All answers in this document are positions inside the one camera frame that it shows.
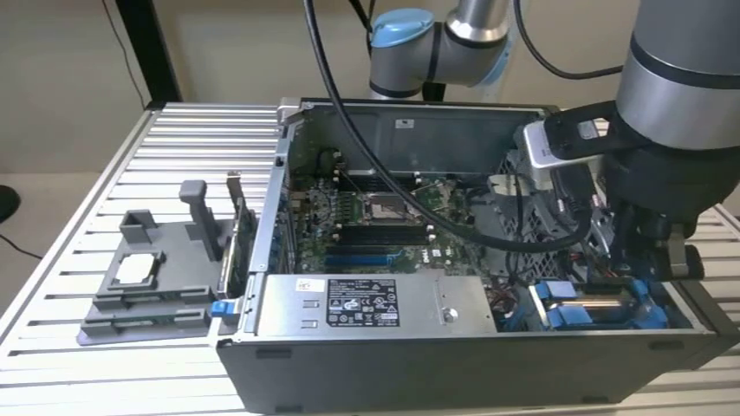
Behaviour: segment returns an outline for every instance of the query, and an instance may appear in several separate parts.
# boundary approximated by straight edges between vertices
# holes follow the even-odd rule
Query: robotic arm
[[[739,17],[734,0],[643,0],[617,101],[545,123],[559,158],[605,155],[614,267],[665,281],[703,278],[685,240],[740,180]],[[578,124],[595,118],[609,135],[585,140]]]

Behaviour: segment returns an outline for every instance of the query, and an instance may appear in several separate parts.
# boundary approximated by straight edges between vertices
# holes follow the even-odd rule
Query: black ram slot
[[[429,245],[423,225],[347,225],[337,245]]]
[[[397,176],[397,180],[407,191],[417,189],[414,177]],[[358,188],[362,192],[391,192],[391,188],[389,188],[383,179],[371,175],[351,176],[350,179],[346,175],[341,175],[337,188],[341,192],[358,192]]]

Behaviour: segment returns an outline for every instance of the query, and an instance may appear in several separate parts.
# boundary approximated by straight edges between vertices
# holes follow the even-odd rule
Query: side panel
[[[617,403],[714,338],[225,341],[218,352],[249,411],[359,412]]]

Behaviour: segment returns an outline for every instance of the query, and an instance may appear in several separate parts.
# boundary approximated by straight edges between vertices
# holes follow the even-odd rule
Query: gray 3d-printed holder
[[[181,187],[193,222],[157,224],[149,210],[127,212],[119,226],[125,238],[83,320],[81,345],[207,334],[234,221],[214,219],[206,190],[203,180]],[[153,255],[153,267],[142,281],[122,281],[125,259],[143,254]]]

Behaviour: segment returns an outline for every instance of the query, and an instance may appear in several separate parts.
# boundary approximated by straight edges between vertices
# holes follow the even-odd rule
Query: white sticker
[[[327,287],[327,281],[322,279],[297,280],[298,292],[323,292],[326,287]]]
[[[414,119],[397,119],[397,128],[414,128]]]

